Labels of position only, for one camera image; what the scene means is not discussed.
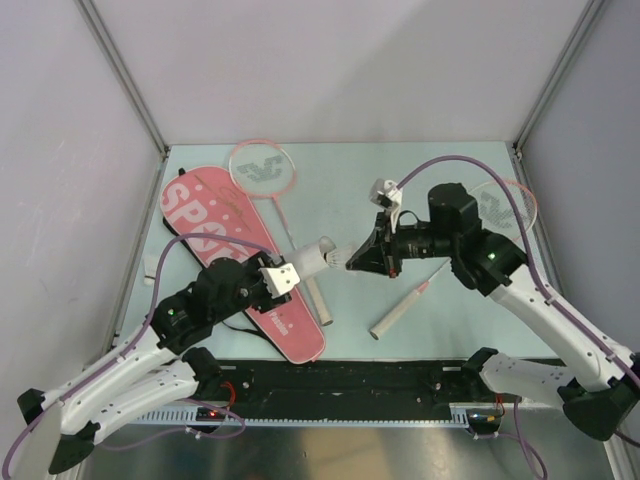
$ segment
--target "shuttlecock tube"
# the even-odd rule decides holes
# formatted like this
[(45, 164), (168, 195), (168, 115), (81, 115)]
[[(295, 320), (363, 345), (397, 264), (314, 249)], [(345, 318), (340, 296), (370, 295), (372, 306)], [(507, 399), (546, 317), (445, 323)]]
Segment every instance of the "shuttlecock tube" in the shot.
[(335, 248), (335, 243), (329, 237), (322, 237), (317, 242), (285, 253), (284, 259), (293, 264), (298, 276), (304, 281), (329, 268), (325, 255)]

